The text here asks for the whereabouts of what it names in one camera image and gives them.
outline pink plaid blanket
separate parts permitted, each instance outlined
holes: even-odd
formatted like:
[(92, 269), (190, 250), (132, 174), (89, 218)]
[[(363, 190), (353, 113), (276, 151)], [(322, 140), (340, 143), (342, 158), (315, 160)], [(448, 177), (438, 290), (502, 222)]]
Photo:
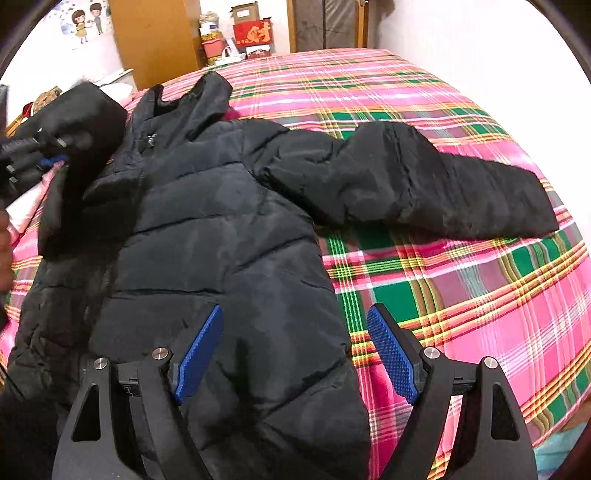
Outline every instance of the pink plaid blanket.
[[(561, 426), (589, 391), (591, 261), (568, 211), (502, 127), (451, 86), (387, 51), (306, 52), (219, 71), (234, 86), (229, 119), (263, 117), (341, 138), (361, 122), (405, 121), (442, 151), (536, 172), (554, 205), (560, 230), (544, 239), (426, 241), (374, 225), (332, 232), (320, 240), (369, 410), (371, 478), (386, 465), (411, 410), (393, 392), (365, 327), (365, 314), (376, 301), (414, 329), (423, 344), (438, 346), (450, 358), (498, 358), (533, 443)], [(202, 74), (168, 82), (164, 99), (181, 96)], [(141, 95), (127, 106), (130, 112)], [(44, 188), (28, 213), (32, 221), (24, 234), (15, 235), (17, 282), (9, 298), (11, 325), (0, 335), (3, 362), (40, 262), (36, 241)], [(432, 478), (445, 470), (458, 414), (454, 400)]]

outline metal screw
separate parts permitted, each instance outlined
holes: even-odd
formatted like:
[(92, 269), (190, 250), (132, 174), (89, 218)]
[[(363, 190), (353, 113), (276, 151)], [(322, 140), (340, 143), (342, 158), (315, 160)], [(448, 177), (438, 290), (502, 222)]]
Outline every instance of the metal screw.
[(491, 356), (487, 356), (484, 359), (484, 364), (488, 367), (488, 368), (496, 368), (499, 366), (499, 362), (497, 362), (493, 357)]
[(97, 358), (95, 360), (95, 368), (97, 370), (103, 370), (104, 367), (106, 367), (107, 365), (109, 365), (109, 359), (108, 358), (101, 357), (101, 358)]
[(425, 353), (425, 356), (427, 358), (430, 358), (431, 360), (435, 360), (436, 358), (439, 358), (439, 355), (441, 355), (441, 352), (433, 346), (428, 346), (423, 351)]
[(152, 352), (152, 358), (154, 360), (162, 360), (166, 357), (168, 357), (168, 350), (166, 350), (164, 347), (159, 347)]

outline jacket sleeve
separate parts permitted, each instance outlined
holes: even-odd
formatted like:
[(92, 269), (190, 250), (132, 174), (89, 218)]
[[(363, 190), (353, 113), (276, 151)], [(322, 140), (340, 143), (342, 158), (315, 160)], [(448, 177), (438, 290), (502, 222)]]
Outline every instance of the jacket sleeve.
[(244, 129), (251, 174), (320, 224), (384, 220), (466, 240), (558, 230), (534, 173), (440, 153), (401, 122), (362, 124), (346, 141), (266, 120)]

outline white wall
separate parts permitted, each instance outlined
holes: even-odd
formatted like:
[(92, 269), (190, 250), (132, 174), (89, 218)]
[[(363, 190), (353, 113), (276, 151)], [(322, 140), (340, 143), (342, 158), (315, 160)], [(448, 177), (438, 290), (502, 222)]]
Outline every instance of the white wall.
[[(103, 19), (103, 29), (107, 24)], [(0, 79), (10, 87), (9, 123), (21, 114), (24, 105), (55, 86), (67, 90), (82, 77), (96, 81), (123, 68), (111, 33), (89, 38), (88, 43), (73, 50), (79, 39), (62, 34), (54, 14), (39, 22)]]
[[(201, 12), (215, 12), (220, 17), (220, 29), (224, 37), (233, 38), (234, 20), (230, 10), (236, 5), (248, 3), (241, 0), (201, 0)], [(258, 0), (261, 18), (271, 17), (275, 53), (283, 55), (290, 52), (290, 35), (287, 24), (286, 0)]]
[(488, 111), (540, 166), (591, 245), (591, 84), (526, 0), (374, 0), (370, 46)]

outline jacket hood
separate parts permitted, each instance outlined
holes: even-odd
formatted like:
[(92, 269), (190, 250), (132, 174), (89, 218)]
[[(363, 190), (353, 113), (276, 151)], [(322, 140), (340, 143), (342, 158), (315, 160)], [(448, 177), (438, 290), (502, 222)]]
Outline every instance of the jacket hood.
[(165, 101), (164, 87), (153, 86), (140, 100), (127, 125), (125, 141), (115, 154), (115, 170), (137, 166), (147, 148), (170, 149), (194, 141), (226, 115), (232, 85), (219, 73), (208, 72), (181, 98)]

